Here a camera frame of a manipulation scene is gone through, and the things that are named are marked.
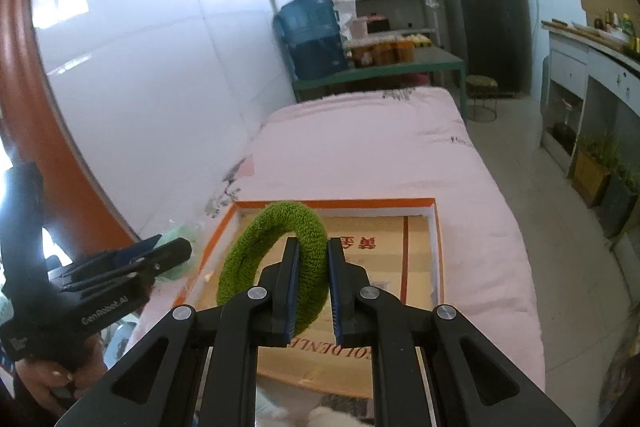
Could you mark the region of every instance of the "metal screw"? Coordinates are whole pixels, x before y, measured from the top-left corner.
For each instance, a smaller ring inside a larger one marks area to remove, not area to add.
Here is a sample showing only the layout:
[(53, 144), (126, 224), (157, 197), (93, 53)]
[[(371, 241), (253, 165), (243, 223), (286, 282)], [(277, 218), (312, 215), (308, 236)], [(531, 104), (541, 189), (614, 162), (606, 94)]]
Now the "metal screw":
[(191, 317), (191, 308), (188, 306), (178, 306), (172, 313), (173, 317), (177, 321), (183, 321)]
[(360, 289), (360, 297), (363, 299), (377, 299), (380, 296), (380, 290), (375, 286), (364, 286)]
[(262, 286), (254, 286), (253, 288), (249, 288), (249, 291), (246, 293), (250, 299), (260, 300), (264, 299), (267, 296), (267, 290)]
[(438, 314), (438, 317), (440, 317), (441, 319), (445, 319), (446, 321), (454, 319), (457, 315), (456, 309), (453, 306), (449, 306), (448, 304), (438, 306), (436, 313)]

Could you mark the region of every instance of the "blue water jug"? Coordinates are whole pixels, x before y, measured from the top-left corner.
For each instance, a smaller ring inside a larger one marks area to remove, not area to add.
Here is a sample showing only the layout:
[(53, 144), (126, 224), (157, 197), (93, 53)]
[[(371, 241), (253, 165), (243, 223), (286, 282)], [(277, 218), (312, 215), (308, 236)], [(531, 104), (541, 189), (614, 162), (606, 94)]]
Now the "blue water jug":
[(347, 69), (331, 0), (293, 0), (273, 19), (290, 73), (316, 80)]

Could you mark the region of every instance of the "cabinet door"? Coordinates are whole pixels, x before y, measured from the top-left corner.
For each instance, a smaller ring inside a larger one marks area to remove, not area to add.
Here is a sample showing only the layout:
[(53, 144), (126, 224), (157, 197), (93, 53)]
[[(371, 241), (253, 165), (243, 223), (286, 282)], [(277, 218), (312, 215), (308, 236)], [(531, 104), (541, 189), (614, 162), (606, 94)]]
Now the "cabinet door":
[(616, 62), (595, 50), (589, 50), (589, 76), (619, 98), (623, 98), (627, 73)]
[(551, 80), (584, 98), (587, 86), (587, 66), (557, 50), (551, 51)]
[(620, 99), (640, 116), (640, 79), (623, 68), (620, 69), (623, 78)]

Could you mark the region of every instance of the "green cloth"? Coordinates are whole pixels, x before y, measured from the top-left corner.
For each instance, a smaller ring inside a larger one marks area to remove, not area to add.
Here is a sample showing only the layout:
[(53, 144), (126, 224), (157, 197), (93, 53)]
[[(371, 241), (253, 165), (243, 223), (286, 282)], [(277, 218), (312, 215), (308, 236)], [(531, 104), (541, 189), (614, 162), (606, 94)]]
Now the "green cloth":
[(329, 292), (326, 230), (320, 218), (302, 203), (271, 203), (238, 238), (226, 258), (218, 284), (218, 305), (254, 285), (262, 258), (284, 234), (300, 241), (300, 283), (296, 335), (318, 318)]

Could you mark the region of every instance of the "person's hand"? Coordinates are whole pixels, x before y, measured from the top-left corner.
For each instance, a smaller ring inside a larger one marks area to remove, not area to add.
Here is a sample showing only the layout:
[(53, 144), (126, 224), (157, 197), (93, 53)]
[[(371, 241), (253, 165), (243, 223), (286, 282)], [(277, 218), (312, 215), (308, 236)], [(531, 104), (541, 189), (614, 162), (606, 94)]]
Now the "person's hand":
[(62, 416), (65, 410), (51, 394), (51, 388), (65, 387), (68, 383), (74, 382), (76, 385), (74, 397), (78, 399), (107, 372), (98, 335), (89, 337), (86, 345), (91, 349), (91, 355), (87, 362), (74, 373), (66, 370), (59, 363), (49, 360), (23, 359), (15, 364), (15, 370), (27, 391), (41, 407), (56, 416)]

